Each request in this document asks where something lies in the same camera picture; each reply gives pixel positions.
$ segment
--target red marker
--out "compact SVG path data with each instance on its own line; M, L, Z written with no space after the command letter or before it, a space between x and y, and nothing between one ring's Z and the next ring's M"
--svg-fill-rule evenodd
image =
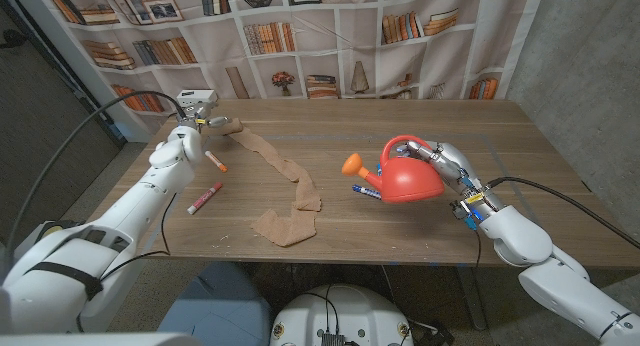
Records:
M200 196L198 201L194 202L193 205L191 205L187 209L187 212L190 213L191 215L196 213L196 211L198 211L198 209L200 209L202 205L204 205L207 201L209 201L211 196L213 196L213 194L216 193L216 191L220 190L220 187L222 187L222 183L216 182L216 184L213 185L212 188L208 189L207 192L204 193L204 195Z

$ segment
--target brown paper strip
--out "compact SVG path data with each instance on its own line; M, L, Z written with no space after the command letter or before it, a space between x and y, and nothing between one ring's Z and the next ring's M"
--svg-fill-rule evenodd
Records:
M307 170L294 161L283 159L270 143L244 127L237 118L218 129L217 133L229 134L246 149L262 155L289 181L298 183L290 218L281 218L269 209L251 227L278 246L290 246L314 236L316 213L320 211L322 201Z

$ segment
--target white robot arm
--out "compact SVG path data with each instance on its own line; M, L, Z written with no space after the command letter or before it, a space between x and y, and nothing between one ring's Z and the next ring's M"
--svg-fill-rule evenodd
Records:
M454 146L427 141L431 149L409 141L401 151L431 164L443 181L464 197L455 204L459 218L475 215L507 264L527 267L520 284L538 303L573 322L605 345L640 342L640 317L593 284L578 261L555 246L540 226L506 206L481 184L469 161Z
M13 266L0 288L0 334L75 329L81 312L94 316L121 290L128 269L109 273L135 256L157 215L193 180L202 159L199 127L229 121L207 118L213 91L183 91L178 100L194 95L202 102L186 102L186 117L157 145L149 170L102 217L46 236Z

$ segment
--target bookshelf backdrop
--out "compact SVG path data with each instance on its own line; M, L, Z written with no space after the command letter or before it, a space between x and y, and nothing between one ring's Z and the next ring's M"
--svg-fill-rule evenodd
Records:
M504 98L540 2L43 1L114 97L222 99ZM294 77L290 96L272 83L281 71ZM149 133L175 111L162 99L122 106Z

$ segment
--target marker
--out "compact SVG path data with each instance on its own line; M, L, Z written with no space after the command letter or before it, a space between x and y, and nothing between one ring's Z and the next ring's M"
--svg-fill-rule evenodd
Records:
M207 155L207 157L209 158L209 160L213 161L214 164L216 164L216 166L218 166L218 168L220 169L220 171L222 172L227 172L227 166L225 166L224 164L222 164L222 162L220 162L220 160L218 160L217 157L213 156L213 154L211 153L211 151L205 151L204 153L205 155Z
M220 187L222 187L222 183L216 182L216 184L213 185L212 188L208 189L207 192L204 193L204 195L200 196L198 201L194 202L193 205L191 205L187 209L187 212L190 213L191 215L196 213L196 211L198 211L198 209L200 209L202 205L204 205L207 201L209 201L211 196L213 196L213 194L216 193L216 191L220 190Z
M378 191L374 191L368 188L364 188L362 186L358 186L358 185L353 185L353 191L355 192L359 192L361 194L365 194L367 196L371 196L373 198L377 198L378 200L381 200L382 197L380 196L380 192Z

